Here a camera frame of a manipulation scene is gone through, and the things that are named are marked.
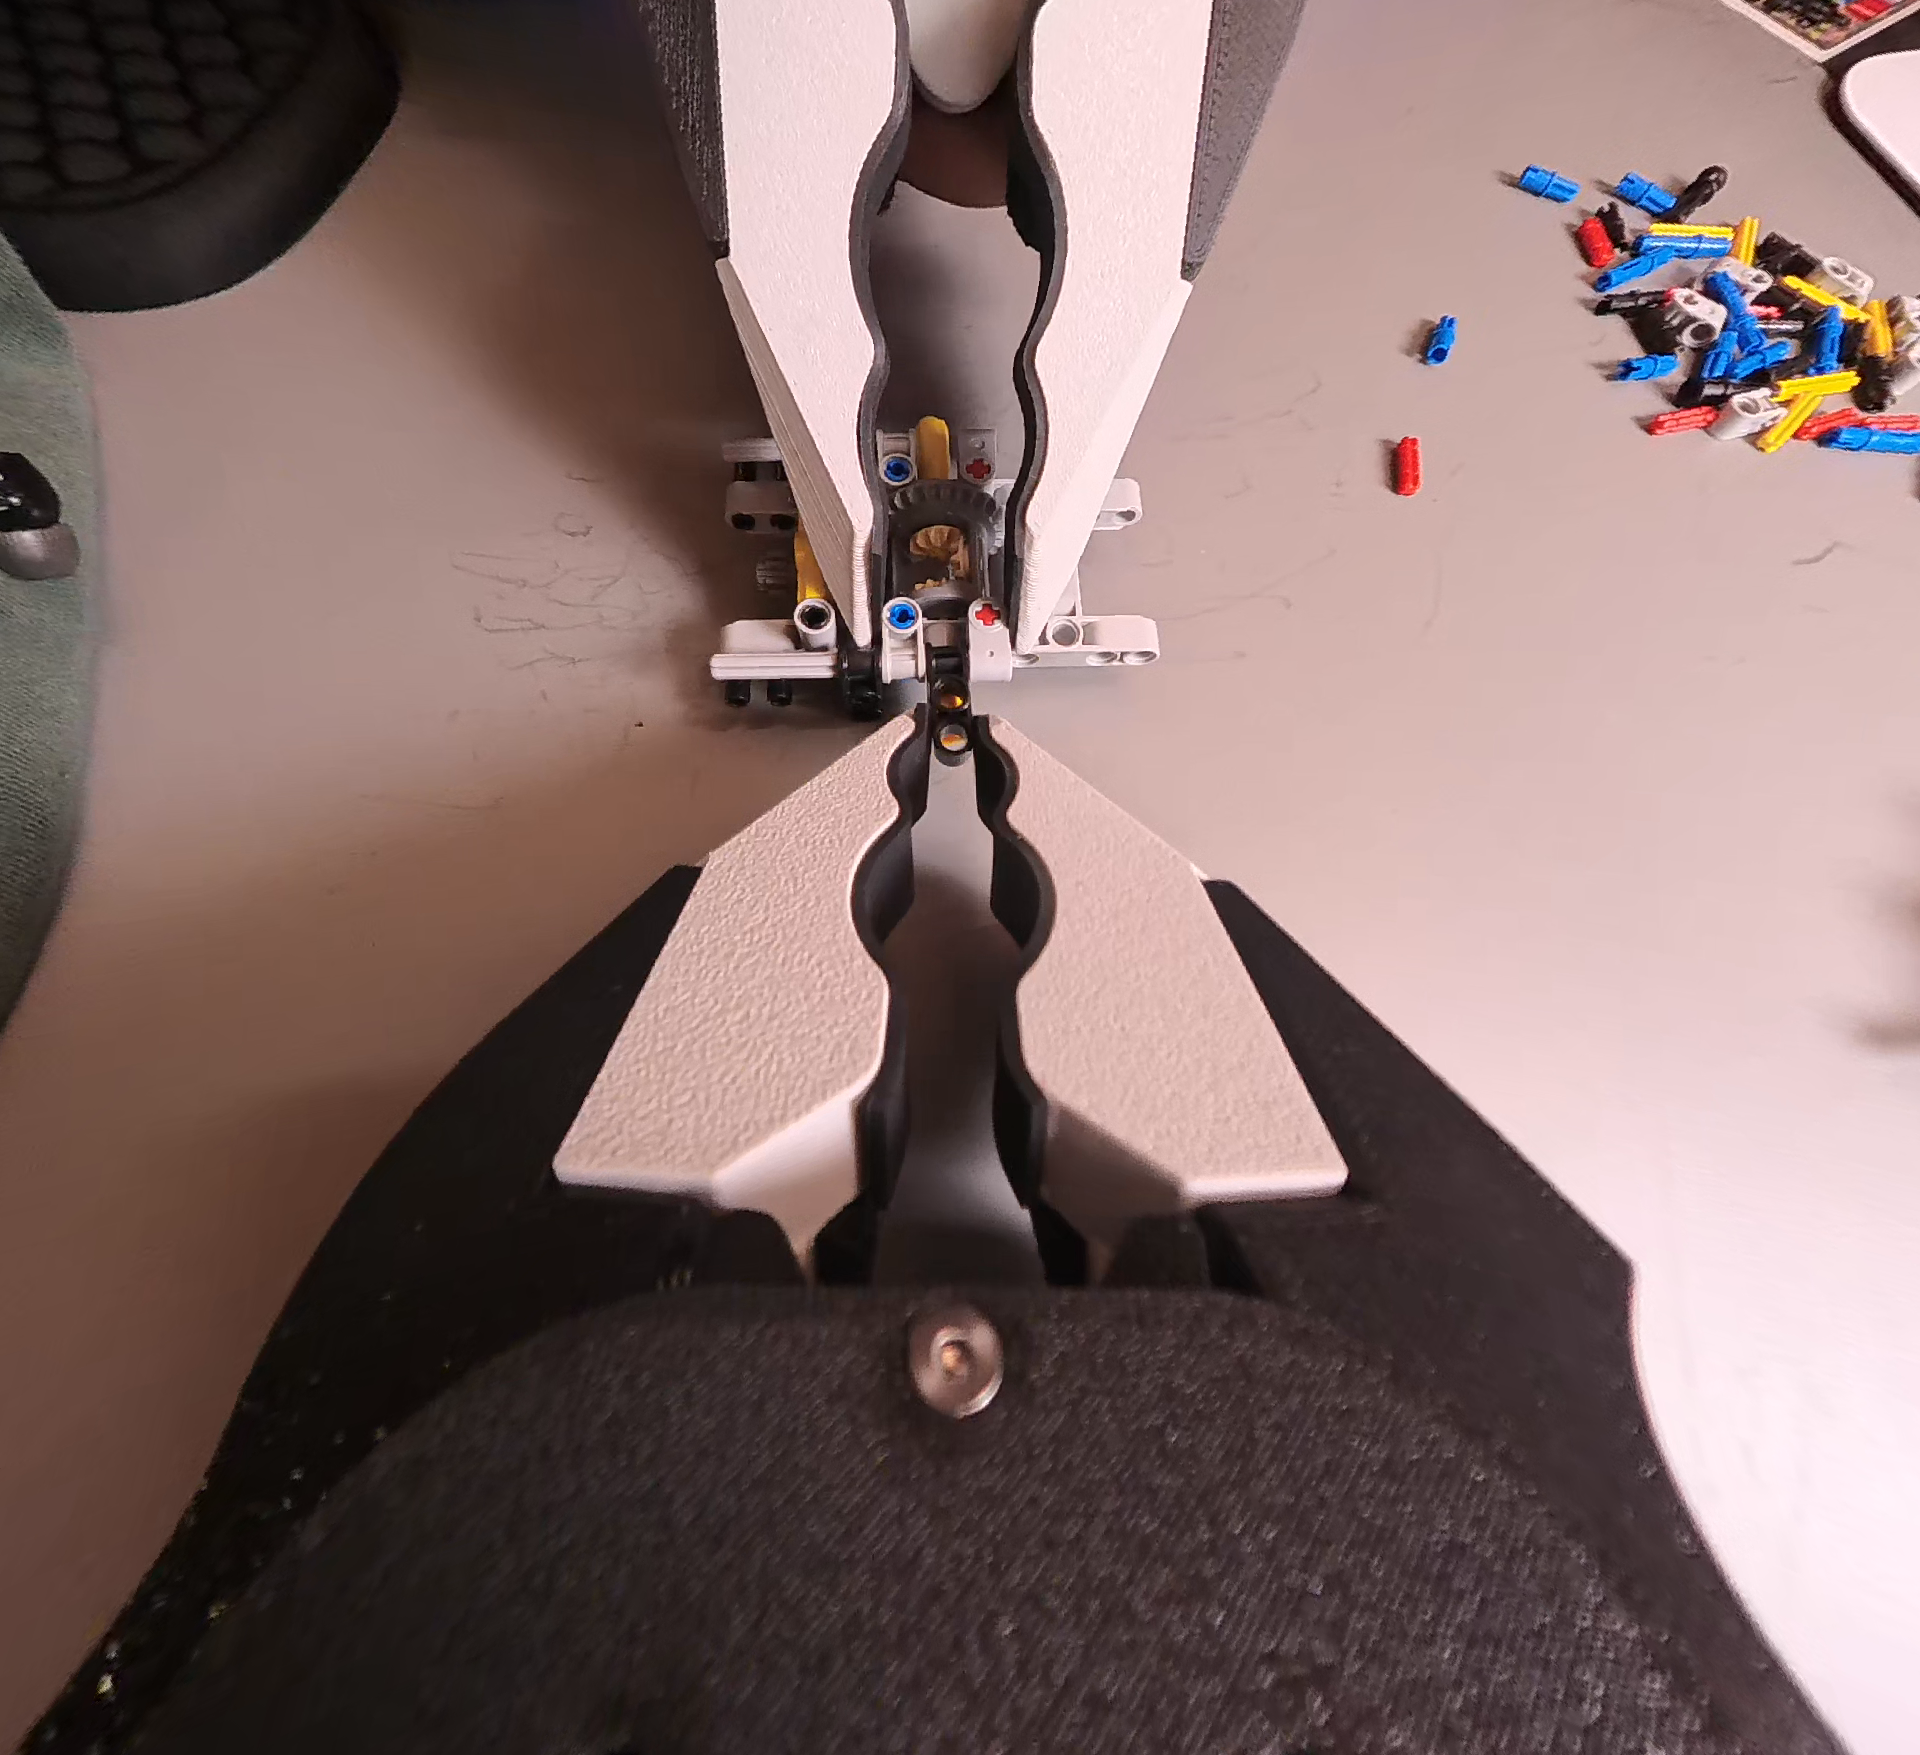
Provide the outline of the black clip-on microphone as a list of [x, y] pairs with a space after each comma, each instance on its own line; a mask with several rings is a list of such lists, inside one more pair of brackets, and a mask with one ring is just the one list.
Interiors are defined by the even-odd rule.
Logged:
[[1, 575], [22, 583], [52, 583], [79, 570], [77, 532], [63, 519], [60, 495], [37, 463], [13, 450], [0, 453]]

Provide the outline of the black lego liftarm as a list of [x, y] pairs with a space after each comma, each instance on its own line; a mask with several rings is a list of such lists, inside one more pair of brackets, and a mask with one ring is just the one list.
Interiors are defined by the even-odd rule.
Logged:
[[931, 761], [962, 766], [973, 756], [973, 679], [968, 627], [923, 623], [926, 732]]

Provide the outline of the person's green sweater torso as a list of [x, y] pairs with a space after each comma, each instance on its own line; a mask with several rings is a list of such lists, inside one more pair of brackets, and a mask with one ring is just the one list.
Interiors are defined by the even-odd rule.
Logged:
[[[81, 539], [100, 453], [82, 362], [27, 265], [1, 248], [1, 445], [52, 479]], [[1, 1015], [55, 923], [77, 850], [92, 722], [91, 583], [1, 583]]]

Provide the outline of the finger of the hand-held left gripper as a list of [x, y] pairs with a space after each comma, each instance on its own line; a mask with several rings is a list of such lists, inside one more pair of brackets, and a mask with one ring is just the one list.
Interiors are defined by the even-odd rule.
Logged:
[[1043, 0], [1021, 67], [1053, 250], [1021, 348], [1033, 410], [1019, 648], [1047, 636], [1188, 303], [1212, 0]]
[[885, 378], [870, 241], [907, 111], [901, 0], [713, 0], [732, 322], [812, 555], [873, 640], [876, 403]]

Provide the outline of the pile of small lego pins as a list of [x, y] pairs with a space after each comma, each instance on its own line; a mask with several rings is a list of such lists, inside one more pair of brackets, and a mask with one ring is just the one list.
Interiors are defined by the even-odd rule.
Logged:
[[1572, 211], [1589, 308], [1634, 345], [1608, 376], [1661, 400], [1650, 436], [1914, 461], [1916, 295], [1732, 210], [1728, 183], [1718, 164], [1684, 183], [1629, 169], [1597, 192], [1543, 165], [1514, 178]]

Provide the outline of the grey lego gear assembly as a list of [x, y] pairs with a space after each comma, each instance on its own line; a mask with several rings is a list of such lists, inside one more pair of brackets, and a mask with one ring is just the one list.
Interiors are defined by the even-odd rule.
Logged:
[[1015, 644], [1015, 620], [1001, 601], [1003, 543], [1015, 479], [998, 471], [989, 427], [953, 431], [923, 417], [905, 431], [878, 436], [881, 585], [876, 646], [859, 648], [828, 597], [824, 570], [807, 541], [800, 509], [771, 437], [722, 448], [732, 468], [730, 524], [766, 543], [757, 562], [778, 616], [724, 626], [708, 661], [730, 708], [757, 696], [786, 708], [799, 690], [832, 685], [854, 717], [879, 717], [890, 696], [923, 682], [923, 623], [968, 627], [973, 690], [1028, 670], [1144, 665], [1159, 657], [1158, 626], [1146, 616], [1092, 616], [1081, 585], [1047, 616], [1028, 652]]

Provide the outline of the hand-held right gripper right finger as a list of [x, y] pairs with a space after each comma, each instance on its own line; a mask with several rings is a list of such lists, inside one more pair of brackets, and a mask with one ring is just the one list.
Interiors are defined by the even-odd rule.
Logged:
[[995, 1134], [1021, 1205], [1113, 1248], [1147, 1215], [1348, 1168], [1201, 874], [1010, 722], [981, 725], [991, 907], [1021, 952]]

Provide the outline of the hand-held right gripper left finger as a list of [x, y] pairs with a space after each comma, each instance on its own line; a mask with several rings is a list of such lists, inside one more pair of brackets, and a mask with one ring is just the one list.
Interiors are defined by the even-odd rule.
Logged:
[[716, 848], [619, 1027], [552, 1169], [771, 1215], [804, 1258], [857, 1191], [857, 1097], [887, 980], [854, 880], [901, 819], [897, 715]]

